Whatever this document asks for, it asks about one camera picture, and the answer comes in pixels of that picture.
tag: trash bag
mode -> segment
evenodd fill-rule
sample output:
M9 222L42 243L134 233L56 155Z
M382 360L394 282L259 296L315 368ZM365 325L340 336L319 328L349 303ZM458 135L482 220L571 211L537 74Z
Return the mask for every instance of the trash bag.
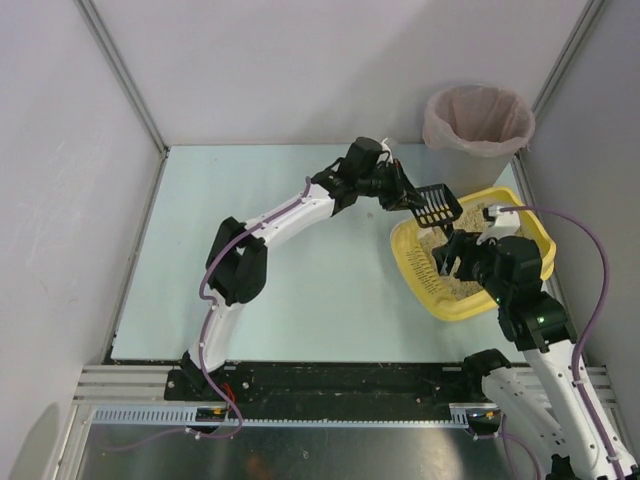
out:
M441 90L429 99L423 138L433 149L498 157L527 146L535 128L533 112L516 92L466 85Z

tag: yellow tray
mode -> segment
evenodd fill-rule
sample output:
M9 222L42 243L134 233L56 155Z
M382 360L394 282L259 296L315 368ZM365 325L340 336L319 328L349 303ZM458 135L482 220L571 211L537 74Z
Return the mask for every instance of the yellow tray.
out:
M488 188L463 197L459 202L464 209L473 208L479 203L522 205L513 191L506 187ZM532 212L520 212L520 221L522 229L529 232L540 249L540 278L547 280L553 273L556 244ZM497 307L485 291L456 300L422 250L419 231L420 227L413 218L400 222L391 232L391 249L404 280L427 310L440 320L458 322Z

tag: white wall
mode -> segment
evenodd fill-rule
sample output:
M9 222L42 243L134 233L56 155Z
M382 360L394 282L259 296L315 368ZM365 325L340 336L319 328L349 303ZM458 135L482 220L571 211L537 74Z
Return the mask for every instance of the white wall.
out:
M104 340L159 155L72 1L1 2L0 71L0 478L34 480Z
M610 2L544 113L526 163L536 202L584 220L611 262L611 291L588 344L607 365L635 451L640 453L640 2ZM602 265L576 228L546 218L557 271L583 327L602 285Z
M586 0L96 0L170 145L420 141L428 96L533 102Z

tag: white trash can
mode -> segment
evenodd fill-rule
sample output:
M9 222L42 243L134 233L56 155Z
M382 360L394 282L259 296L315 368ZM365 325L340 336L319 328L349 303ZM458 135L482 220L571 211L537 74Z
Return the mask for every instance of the white trash can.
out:
M446 183L457 197L489 188L534 131L533 112L512 90L489 85L441 90L425 109L427 182Z

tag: reflective metal surface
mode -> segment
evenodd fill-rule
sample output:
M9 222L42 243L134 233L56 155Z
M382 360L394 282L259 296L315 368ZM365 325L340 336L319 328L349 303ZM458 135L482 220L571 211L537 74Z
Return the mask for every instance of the reflective metal surface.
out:
M94 425L82 480L410 480L510 478L500 440L459 429L259 428L233 440L177 433L127 452L105 451L166 427ZM528 464L521 472L528 478Z

